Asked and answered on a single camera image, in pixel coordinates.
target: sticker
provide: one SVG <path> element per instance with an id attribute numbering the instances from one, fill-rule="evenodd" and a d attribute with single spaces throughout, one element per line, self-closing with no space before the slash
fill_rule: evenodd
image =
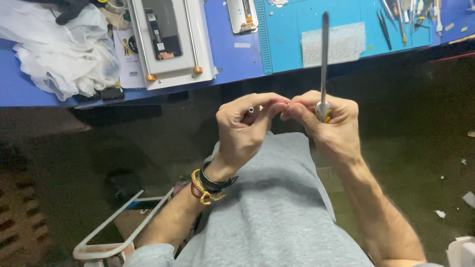
<path id="1" fill-rule="evenodd" d="M 147 14 L 147 17 L 148 17 L 149 21 L 157 20 L 157 19 L 155 18 L 155 15 L 154 15 L 153 13 L 152 13 L 152 14 L 150 14 L 150 13 Z"/>
<path id="2" fill-rule="evenodd" d="M 157 48 L 158 48 L 158 51 L 165 50 L 165 46 L 164 46 L 163 43 L 158 43 L 158 44 L 157 44 Z"/>
<path id="3" fill-rule="evenodd" d="M 455 26 L 453 23 L 450 23 L 449 25 L 447 25 L 446 31 L 450 30 L 453 26 Z"/>
<path id="4" fill-rule="evenodd" d="M 251 44 L 248 43 L 234 43 L 234 47 L 236 48 L 249 48 Z"/>

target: black watch strap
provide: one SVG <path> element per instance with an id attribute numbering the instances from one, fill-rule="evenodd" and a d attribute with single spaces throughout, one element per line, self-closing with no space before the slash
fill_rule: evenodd
<path id="1" fill-rule="evenodd" d="M 239 176 L 234 176 L 232 178 L 230 178 L 229 180 L 227 181 L 224 181 L 224 182 L 215 182 L 215 181 L 211 181 L 210 179 L 208 179 L 208 177 L 206 177 L 205 173 L 204 173 L 204 170 L 206 169 L 206 167 L 208 167 L 208 165 L 211 163 L 211 161 L 209 162 L 205 162 L 203 164 L 203 167 L 201 168 L 201 170 L 199 171 L 199 179 L 201 181 L 201 184 L 203 185 L 203 187 L 208 191 L 210 192 L 211 194 L 216 194 L 216 193 L 219 193 L 221 192 L 222 189 L 230 186 L 231 184 L 233 184 L 234 182 L 236 182 L 236 180 L 238 179 Z"/>

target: silicone mat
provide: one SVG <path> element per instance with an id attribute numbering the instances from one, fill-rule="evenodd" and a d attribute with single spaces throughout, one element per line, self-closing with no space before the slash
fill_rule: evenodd
<path id="1" fill-rule="evenodd" d="M 322 14 L 326 10 L 330 13 L 330 27 L 365 23 L 366 50 L 360 57 L 428 46 L 432 40 L 431 29 L 426 28 L 419 28 L 411 38 L 407 23 L 408 41 L 407 46 L 403 47 L 398 21 L 395 21 L 396 31 L 385 15 L 392 45 L 392 50 L 389 50 L 376 17 L 376 10 L 381 8 L 380 0 L 289 0 L 280 8 L 266 0 L 255 0 L 255 6 L 265 74 L 303 68 L 300 44 L 302 32 L 321 29 Z M 428 19 L 424 20 L 423 25 L 432 27 Z"/>

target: hand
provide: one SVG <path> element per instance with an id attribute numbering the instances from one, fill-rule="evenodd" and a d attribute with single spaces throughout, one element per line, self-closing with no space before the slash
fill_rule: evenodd
<path id="1" fill-rule="evenodd" d="M 327 155 L 335 164 L 359 161 L 361 159 L 358 136 L 358 104 L 352 100 L 326 95 L 330 103 L 329 123 L 320 122 L 315 116 L 314 106 L 321 100 L 320 92 L 309 91 L 294 97 L 281 119 L 294 118 L 300 122 L 313 138 L 317 150 Z"/>
<path id="2" fill-rule="evenodd" d="M 275 93 L 250 94 L 222 105 L 216 113 L 219 151 L 205 170 L 213 181 L 226 181 L 259 151 L 269 122 L 290 99 Z M 254 113 L 249 114 L 249 107 Z"/>

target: screwdriver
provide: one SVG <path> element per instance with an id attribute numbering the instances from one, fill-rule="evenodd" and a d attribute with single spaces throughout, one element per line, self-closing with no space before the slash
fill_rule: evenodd
<path id="1" fill-rule="evenodd" d="M 328 12 L 323 13 L 322 26 L 322 84 L 320 87 L 321 99 L 315 106 L 315 113 L 319 121 L 327 123 L 330 121 L 328 114 L 330 113 L 330 103 L 325 101 L 326 97 L 326 78 L 328 68 L 328 31 L 330 28 L 330 18 Z"/>

